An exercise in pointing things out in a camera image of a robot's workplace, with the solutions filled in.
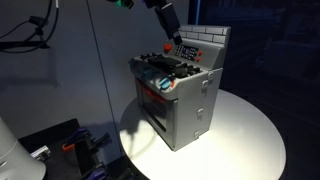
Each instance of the stovetop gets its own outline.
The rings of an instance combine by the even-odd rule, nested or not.
[[[174,78],[185,78],[201,72],[199,67],[169,58],[164,57],[162,54],[147,54],[141,55],[141,59],[145,62],[150,63],[152,66],[161,69]]]

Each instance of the dark background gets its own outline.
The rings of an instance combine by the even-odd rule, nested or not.
[[[320,179],[320,2],[190,0],[189,8],[189,24],[231,27],[220,88],[279,130],[287,155],[281,180]]]

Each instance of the red knob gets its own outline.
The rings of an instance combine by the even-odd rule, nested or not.
[[[164,44],[163,49],[164,49],[165,53],[168,53],[169,51],[171,51],[172,45],[171,44]]]

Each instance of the toy stove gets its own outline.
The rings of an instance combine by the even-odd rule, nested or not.
[[[138,102],[173,151],[209,130],[229,39],[229,27],[182,26],[183,43],[129,61]]]

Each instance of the oven window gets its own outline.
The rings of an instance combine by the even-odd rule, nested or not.
[[[153,118],[153,120],[158,124],[158,126],[166,131],[167,120],[166,120],[166,104],[160,102],[154,97],[149,96],[144,91],[142,91],[143,97],[143,107]]]

